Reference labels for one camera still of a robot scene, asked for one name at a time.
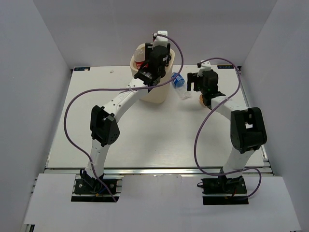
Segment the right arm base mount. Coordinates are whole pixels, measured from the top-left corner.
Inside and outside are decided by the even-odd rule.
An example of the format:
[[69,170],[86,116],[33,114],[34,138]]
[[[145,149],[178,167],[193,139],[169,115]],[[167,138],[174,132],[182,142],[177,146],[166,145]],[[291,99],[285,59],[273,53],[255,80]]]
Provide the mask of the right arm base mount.
[[202,189],[203,205],[248,205],[247,189],[242,176],[234,183],[219,178],[204,178],[197,183]]

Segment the blue label bottle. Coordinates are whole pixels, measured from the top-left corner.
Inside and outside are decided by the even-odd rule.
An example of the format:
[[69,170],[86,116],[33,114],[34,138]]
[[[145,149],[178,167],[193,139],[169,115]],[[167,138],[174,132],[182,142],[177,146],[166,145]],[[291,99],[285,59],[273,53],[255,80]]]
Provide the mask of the blue label bottle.
[[171,79],[173,79],[171,83],[181,100],[191,97],[190,92],[187,91],[186,81],[180,74],[177,75],[176,72],[173,72]]

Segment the small red cap bottle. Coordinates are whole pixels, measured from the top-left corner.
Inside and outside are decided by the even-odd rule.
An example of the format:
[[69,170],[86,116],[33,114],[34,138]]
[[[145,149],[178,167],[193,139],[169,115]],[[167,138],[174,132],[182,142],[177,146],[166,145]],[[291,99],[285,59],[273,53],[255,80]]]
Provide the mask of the small red cap bottle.
[[136,69],[139,70],[141,65],[145,61],[145,47],[136,49],[136,51],[133,54],[133,58]]

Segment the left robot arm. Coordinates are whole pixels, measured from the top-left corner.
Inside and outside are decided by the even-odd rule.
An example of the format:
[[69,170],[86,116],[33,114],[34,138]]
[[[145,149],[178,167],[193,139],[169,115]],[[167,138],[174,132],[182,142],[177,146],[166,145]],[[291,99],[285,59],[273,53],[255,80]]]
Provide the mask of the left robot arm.
[[93,107],[90,120],[91,160],[83,172],[83,178],[87,179],[85,187],[90,192],[101,190],[102,181],[98,177],[104,175],[108,150],[120,135],[118,122],[121,117],[136,101],[160,83],[170,59],[170,43],[146,43],[145,61],[128,84],[128,91],[123,90],[103,107]]

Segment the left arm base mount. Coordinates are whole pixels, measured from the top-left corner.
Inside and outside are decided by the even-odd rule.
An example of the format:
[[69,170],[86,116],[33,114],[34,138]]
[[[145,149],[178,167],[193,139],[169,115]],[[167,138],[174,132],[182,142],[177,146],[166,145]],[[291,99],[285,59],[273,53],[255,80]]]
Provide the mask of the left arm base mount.
[[115,203],[119,200],[122,180],[90,177],[84,169],[75,179],[71,196],[72,202]]

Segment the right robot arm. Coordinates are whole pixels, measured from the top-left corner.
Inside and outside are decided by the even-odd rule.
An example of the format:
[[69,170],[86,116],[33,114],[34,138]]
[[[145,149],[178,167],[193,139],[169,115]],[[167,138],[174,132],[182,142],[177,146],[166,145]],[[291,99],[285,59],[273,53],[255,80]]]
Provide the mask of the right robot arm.
[[225,193],[241,180],[242,170],[254,151],[267,142],[262,111],[242,106],[219,91],[219,76],[214,70],[187,74],[187,90],[201,93],[202,103],[211,112],[220,113],[230,121],[231,153],[221,168],[218,188]]

